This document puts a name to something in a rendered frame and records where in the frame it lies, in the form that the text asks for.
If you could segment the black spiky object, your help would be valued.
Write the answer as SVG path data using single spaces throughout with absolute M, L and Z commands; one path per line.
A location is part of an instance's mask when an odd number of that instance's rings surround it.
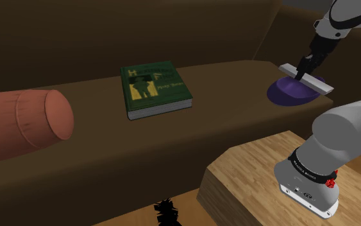
M 178 209 L 173 206 L 170 198 L 153 205 L 157 211 L 158 226 L 182 226 L 178 221 Z

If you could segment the brown sofa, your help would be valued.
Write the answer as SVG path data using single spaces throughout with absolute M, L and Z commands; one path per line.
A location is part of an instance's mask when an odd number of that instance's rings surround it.
M 0 162 L 0 226 L 92 226 L 197 188 L 229 147 L 361 99 L 361 29 L 317 69 L 334 91 L 266 96 L 308 51 L 319 14 L 281 0 L 0 0 L 0 91 L 56 89 L 70 139 Z M 170 60 L 192 107 L 131 121 L 120 68 Z

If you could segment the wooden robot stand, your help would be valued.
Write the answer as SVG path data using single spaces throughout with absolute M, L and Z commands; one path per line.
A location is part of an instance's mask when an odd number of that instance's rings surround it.
M 291 131 L 234 146 L 205 171 L 197 200 L 217 226 L 361 226 L 361 174 L 339 169 L 337 212 L 327 220 L 286 195 L 274 166 L 303 143 Z

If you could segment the red-brown bolster cushion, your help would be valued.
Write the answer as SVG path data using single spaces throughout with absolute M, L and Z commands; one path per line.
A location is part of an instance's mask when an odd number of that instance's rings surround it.
M 71 137 L 74 115 L 57 90 L 0 92 L 0 161 Z

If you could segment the green hardcover book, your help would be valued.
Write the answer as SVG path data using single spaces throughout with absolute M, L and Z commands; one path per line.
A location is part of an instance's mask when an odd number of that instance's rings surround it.
M 129 120 L 190 108 L 192 95 L 172 62 L 120 68 Z

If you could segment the white bar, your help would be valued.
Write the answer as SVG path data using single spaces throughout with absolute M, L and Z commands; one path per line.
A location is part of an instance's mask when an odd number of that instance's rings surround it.
M 282 71 L 283 73 L 287 74 L 288 76 L 292 77 L 294 80 L 298 73 L 296 67 L 294 67 L 293 65 L 291 65 L 289 63 L 279 66 L 278 69 L 280 71 Z M 332 86 L 322 82 L 318 78 L 315 78 L 307 73 L 305 73 L 302 76 L 302 78 L 300 80 L 298 80 L 298 82 L 304 84 L 305 86 L 313 89 L 314 91 L 316 91 L 322 95 L 327 95 L 332 90 L 334 90 L 334 88 Z

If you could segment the purple bowl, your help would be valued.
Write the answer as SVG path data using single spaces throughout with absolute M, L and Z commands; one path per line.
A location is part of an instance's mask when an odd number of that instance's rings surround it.
M 280 78 L 267 90 L 268 99 L 279 106 L 297 106 L 309 103 L 320 94 L 289 76 Z

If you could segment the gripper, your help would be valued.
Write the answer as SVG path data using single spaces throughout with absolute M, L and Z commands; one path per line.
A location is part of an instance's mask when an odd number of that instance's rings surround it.
M 302 79 L 311 65 L 312 72 L 314 72 L 335 49 L 339 41 L 340 39 L 328 39 L 316 34 L 309 45 L 310 54 L 308 56 L 303 56 L 296 68 L 297 74 L 295 79 Z

